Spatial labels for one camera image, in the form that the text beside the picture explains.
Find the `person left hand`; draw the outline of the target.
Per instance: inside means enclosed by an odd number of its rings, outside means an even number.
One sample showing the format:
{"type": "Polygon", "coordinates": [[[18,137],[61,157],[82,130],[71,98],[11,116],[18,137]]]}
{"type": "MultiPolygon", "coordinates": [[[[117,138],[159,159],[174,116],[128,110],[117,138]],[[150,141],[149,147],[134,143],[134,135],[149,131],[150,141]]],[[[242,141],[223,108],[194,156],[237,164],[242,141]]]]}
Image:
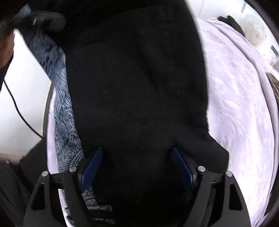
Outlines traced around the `person left hand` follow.
{"type": "Polygon", "coordinates": [[[11,57],[13,56],[14,52],[14,30],[11,30],[11,32],[8,35],[5,35],[1,38],[0,42],[0,69],[3,69],[11,57]]]}

